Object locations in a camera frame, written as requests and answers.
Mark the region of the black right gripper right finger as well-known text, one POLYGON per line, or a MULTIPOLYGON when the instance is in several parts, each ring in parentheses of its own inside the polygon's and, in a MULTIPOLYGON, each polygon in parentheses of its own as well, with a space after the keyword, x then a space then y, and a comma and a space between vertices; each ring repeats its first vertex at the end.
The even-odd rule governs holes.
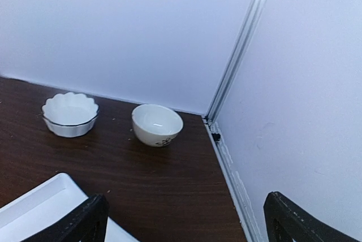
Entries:
POLYGON ((280 192, 270 192, 264 203, 269 241, 355 241, 313 217, 280 192))

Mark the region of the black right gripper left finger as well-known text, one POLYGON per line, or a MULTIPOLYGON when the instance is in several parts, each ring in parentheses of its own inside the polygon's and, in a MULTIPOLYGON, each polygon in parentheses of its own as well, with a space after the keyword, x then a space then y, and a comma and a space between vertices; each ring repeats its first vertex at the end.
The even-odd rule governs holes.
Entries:
POLYGON ((25 241, 105 241, 108 215, 106 197, 94 194, 59 221, 25 241))

